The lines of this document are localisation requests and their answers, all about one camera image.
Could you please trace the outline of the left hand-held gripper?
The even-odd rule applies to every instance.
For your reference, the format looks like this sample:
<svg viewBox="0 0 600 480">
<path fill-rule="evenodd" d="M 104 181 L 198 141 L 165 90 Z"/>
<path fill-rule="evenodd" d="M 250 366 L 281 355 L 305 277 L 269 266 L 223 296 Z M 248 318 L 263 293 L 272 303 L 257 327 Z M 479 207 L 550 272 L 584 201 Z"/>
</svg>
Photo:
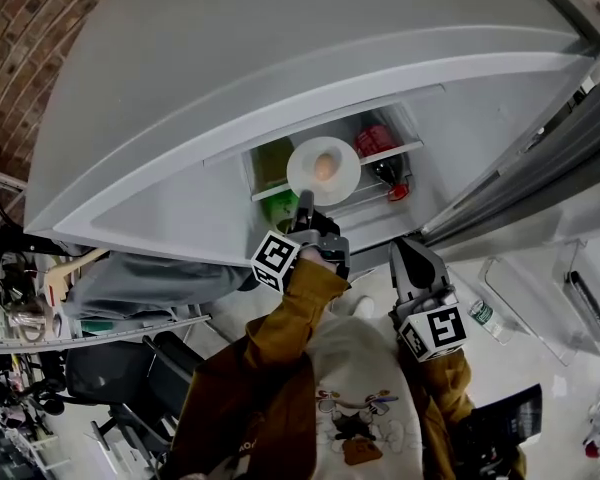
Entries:
<svg viewBox="0 0 600 480">
<path fill-rule="evenodd" d="M 276 292 L 287 288 L 300 251 L 307 245 L 321 251 L 322 257 L 337 266 L 336 274 L 347 280 L 350 272 L 349 241 L 329 218 L 314 211 L 314 193 L 303 190 L 287 234 L 269 231 L 252 256 L 253 276 Z"/>
</svg>

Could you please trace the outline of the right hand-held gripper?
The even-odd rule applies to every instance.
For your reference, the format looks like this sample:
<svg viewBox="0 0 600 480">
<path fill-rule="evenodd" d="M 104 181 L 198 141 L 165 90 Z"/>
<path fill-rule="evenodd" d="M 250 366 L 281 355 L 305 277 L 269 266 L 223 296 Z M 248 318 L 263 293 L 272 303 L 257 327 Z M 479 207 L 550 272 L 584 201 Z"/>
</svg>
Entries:
<svg viewBox="0 0 600 480">
<path fill-rule="evenodd" d="M 389 316 L 412 356 L 423 363 L 461 349 L 467 331 L 443 260 L 418 241 L 398 238 L 390 244 L 390 268 L 403 303 L 397 302 Z M 412 300 L 421 293 L 433 294 Z"/>
</svg>

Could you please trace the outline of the white round plate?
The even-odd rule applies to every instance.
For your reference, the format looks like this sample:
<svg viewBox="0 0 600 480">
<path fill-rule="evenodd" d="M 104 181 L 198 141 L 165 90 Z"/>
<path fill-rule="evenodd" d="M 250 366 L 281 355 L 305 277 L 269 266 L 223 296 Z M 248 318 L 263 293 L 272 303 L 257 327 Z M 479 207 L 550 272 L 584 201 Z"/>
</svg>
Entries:
<svg viewBox="0 0 600 480">
<path fill-rule="evenodd" d="M 326 182 L 314 177 L 314 163 L 323 153 L 340 157 L 337 174 Z M 335 137 L 316 137 L 300 144 L 287 164 L 287 182 L 290 189 L 300 196 L 303 190 L 314 193 L 316 206 L 332 206 L 343 202 L 356 190 L 361 178 L 360 159 L 354 149 Z"/>
</svg>

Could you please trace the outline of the brown egg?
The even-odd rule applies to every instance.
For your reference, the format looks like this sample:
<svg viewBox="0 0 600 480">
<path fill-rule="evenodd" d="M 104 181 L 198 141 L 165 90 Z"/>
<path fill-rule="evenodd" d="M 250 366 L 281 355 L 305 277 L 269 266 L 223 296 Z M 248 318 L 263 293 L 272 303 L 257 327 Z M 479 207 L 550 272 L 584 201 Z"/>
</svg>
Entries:
<svg viewBox="0 0 600 480">
<path fill-rule="evenodd" d="M 320 182 L 333 178 L 340 168 L 340 157 L 331 153 L 319 155 L 314 163 L 314 177 Z"/>
</svg>

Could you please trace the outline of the white refrigerator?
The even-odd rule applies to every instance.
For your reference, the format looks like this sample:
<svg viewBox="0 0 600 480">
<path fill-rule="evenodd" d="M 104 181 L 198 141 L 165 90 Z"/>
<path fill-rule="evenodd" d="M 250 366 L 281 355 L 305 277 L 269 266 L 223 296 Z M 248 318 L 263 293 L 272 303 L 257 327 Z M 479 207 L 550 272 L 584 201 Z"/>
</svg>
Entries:
<svg viewBox="0 0 600 480">
<path fill-rule="evenodd" d="M 379 112 L 411 192 L 327 208 L 351 268 L 418 233 L 448 261 L 600 235 L 600 19 L 580 0 L 101 0 L 65 61 L 25 229 L 245 267 L 250 153 Z"/>
</svg>

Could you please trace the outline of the person's left forearm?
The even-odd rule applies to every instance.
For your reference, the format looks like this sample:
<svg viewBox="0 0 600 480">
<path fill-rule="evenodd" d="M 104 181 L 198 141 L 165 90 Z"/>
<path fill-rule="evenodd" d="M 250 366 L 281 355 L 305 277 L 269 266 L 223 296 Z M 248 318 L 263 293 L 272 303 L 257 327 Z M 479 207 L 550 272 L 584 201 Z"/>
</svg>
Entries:
<svg viewBox="0 0 600 480">
<path fill-rule="evenodd" d="M 349 283 L 325 262 L 303 255 L 279 306 L 246 327 L 244 361 L 253 369 L 282 369 L 297 363 L 329 303 Z"/>
</svg>

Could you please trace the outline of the person's right forearm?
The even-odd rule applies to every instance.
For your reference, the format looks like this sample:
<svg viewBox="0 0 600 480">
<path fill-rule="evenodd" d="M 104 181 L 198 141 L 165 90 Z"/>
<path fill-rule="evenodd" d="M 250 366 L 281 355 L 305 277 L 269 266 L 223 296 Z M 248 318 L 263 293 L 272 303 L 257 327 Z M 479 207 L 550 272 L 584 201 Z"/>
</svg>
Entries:
<svg viewBox="0 0 600 480">
<path fill-rule="evenodd" d="M 455 426 L 471 414 L 474 405 L 467 394 L 471 369 L 462 350 L 419 363 L 401 345 L 398 362 L 425 421 Z"/>
</svg>

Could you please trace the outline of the person's left hand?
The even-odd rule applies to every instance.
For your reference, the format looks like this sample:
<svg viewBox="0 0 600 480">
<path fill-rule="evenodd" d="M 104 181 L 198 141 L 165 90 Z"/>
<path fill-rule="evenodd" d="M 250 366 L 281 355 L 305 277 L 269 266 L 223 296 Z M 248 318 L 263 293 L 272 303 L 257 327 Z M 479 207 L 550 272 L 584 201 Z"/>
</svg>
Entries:
<svg viewBox="0 0 600 480">
<path fill-rule="evenodd" d="M 334 263 L 326 261 L 322 257 L 321 251 L 313 246 L 307 245 L 306 247 L 303 247 L 300 251 L 299 257 L 303 260 L 320 265 L 331 272 L 336 272 L 337 270 L 337 266 Z"/>
</svg>

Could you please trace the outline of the green tea bottle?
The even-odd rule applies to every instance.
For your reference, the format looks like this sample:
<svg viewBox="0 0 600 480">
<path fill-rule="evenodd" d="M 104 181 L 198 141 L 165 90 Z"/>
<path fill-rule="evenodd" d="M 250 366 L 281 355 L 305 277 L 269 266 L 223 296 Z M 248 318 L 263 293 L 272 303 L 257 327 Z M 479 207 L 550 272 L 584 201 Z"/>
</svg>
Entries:
<svg viewBox="0 0 600 480">
<path fill-rule="evenodd" d="M 294 145 L 288 137 L 260 145 L 251 152 L 254 190 L 257 193 L 287 184 L 287 164 L 293 152 Z M 270 226 L 286 234 L 292 224 L 298 201 L 298 196 L 291 189 L 285 189 L 265 195 L 259 200 L 259 204 Z"/>
</svg>

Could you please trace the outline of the clear water bottle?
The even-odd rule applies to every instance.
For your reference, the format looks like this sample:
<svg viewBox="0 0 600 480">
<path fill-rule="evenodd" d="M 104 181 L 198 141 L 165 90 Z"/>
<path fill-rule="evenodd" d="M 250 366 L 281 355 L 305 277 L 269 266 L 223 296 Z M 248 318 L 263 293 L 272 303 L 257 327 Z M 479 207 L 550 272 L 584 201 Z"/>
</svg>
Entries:
<svg viewBox="0 0 600 480">
<path fill-rule="evenodd" d="M 482 298 L 471 304 L 469 315 L 499 344 L 506 345 L 511 340 L 512 330 L 505 318 Z"/>
</svg>

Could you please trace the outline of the red label cola bottle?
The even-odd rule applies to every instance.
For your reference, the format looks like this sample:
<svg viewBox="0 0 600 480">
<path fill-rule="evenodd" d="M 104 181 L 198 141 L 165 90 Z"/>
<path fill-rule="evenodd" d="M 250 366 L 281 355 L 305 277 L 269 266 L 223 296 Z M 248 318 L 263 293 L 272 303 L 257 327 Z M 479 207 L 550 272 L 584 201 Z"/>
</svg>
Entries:
<svg viewBox="0 0 600 480">
<path fill-rule="evenodd" d="M 382 124 L 364 125 L 354 141 L 354 150 L 361 159 L 369 159 L 396 147 L 392 133 Z M 407 160 L 403 153 L 371 161 L 366 166 L 388 188 L 387 198 L 390 202 L 400 201 L 409 195 Z"/>
</svg>

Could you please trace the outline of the white cartoon print sweatshirt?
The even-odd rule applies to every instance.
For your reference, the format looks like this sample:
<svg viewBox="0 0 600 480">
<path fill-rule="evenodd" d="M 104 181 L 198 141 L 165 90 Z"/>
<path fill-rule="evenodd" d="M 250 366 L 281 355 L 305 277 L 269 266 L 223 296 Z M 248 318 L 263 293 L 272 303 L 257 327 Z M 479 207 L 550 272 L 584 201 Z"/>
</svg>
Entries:
<svg viewBox="0 0 600 480">
<path fill-rule="evenodd" d="M 307 353 L 316 385 L 312 480 L 424 480 L 419 416 L 380 332 L 334 317 L 319 324 Z"/>
</svg>

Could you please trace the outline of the grey sweater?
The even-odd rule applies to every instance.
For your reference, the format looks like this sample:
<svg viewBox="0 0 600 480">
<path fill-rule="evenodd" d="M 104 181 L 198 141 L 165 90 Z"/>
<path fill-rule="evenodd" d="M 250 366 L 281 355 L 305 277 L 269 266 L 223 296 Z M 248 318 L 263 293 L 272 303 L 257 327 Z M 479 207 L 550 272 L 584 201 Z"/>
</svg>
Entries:
<svg viewBox="0 0 600 480">
<path fill-rule="evenodd" d="M 78 280 L 62 307 L 74 319 L 127 320 L 213 302 L 251 276 L 249 268 L 112 252 Z"/>
</svg>

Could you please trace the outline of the mustard brown jacket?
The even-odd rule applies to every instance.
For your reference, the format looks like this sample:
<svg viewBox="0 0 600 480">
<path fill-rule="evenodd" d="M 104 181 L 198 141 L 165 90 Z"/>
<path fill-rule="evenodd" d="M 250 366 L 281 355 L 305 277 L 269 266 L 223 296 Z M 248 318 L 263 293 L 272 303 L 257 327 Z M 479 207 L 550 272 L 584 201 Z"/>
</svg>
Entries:
<svg viewBox="0 0 600 480">
<path fill-rule="evenodd" d="M 336 299 L 325 308 L 317 328 L 334 317 L 354 317 L 333 315 L 330 305 Z M 380 332 L 398 361 L 404 345 L 398 336 L 390 340 L 373 318 L 362 320 Z M 295 364 L 253 369 L 244 361 L 245 330 L 241 339 L 199 366 L 160 469 L 161 480 L 312 480 L 316 385 L 308 344 Z M 471 460 L 464 443 L 470 415 L 455 426 L 418 416 L 424 480 L 526 480 L 526 459 L 519 447 L 485 467 Z"/>
</svg>

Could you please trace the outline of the white metal shelving rack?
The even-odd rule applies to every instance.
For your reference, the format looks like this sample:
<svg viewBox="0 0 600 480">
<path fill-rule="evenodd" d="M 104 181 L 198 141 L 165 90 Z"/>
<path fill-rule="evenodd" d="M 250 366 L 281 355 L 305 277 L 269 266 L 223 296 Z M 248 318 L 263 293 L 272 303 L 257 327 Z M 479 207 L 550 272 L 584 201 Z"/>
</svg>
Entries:
<svg viewBox="0 0 600 480">
<path fill-rule="evenodd" d="M 13 191 L 11 207 L 22 201 L 26 192 L 24 183 L 2 174 L 1 189 Z M 198 306 L 181 306 L 162 314 L 145 313 L 131 320 L 107 320 L 114 323 L 112 332 L 83 333 L 81 320 L 105 319 L 70 318 L 63 310 L 64 302 L 51 308 L 44 295 L 45 272 L 74 258 L 64 256 L 52 243 L 46 244 L 22 233 L 15 223 L 6 220 L 6 214 L 6 209 L 0 205 L 0 355 L 61 351 L 137 340 L 162 331 L 209 322 L 209 316 Z M 69 290 L 96 261 L 72 273 L 67 279 Z"/>
</svg>

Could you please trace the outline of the wooden clothes hanger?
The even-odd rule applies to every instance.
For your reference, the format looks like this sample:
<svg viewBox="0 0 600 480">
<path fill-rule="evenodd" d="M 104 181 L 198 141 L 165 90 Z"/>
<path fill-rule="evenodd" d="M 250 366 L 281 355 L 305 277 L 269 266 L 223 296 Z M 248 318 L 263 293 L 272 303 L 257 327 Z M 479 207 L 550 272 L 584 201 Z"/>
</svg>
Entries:
<svg viewBox="0 0 600 480">
<path fill-rule="evenodd" d="M 66 300 L 66 295 L 69 292 L 67 279 L 72 273 L 81 269 L 88 263 L 96 261 L 108 252 L 108 249 L 94 249 L 79 258 L 60 263 L 46 271 L 43 278 L 43 286 L 47 304 L 51 308 L 55 308 L 64 302 Z"/>
</svg>

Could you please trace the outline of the black office chair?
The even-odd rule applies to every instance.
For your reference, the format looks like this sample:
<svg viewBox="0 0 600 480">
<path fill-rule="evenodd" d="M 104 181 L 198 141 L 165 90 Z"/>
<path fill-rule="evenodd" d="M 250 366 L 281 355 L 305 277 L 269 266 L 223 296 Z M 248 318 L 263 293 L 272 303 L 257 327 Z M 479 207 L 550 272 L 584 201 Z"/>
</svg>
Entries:
<svg viewBox="0 0 600 480">
<path fill-rule="evenodd" d="M 202 356 L 172 332 L 145 336 L 140 343 L 116 341 L 71 349 L 65 376 L 69 403 L 104 405 L 109 420 L 92 422 L 97 441 L 110 449 L 114 429 L 148 461 L 172 443 L 168 427 L 177 425 L 192 375 Z"/>
</svg>

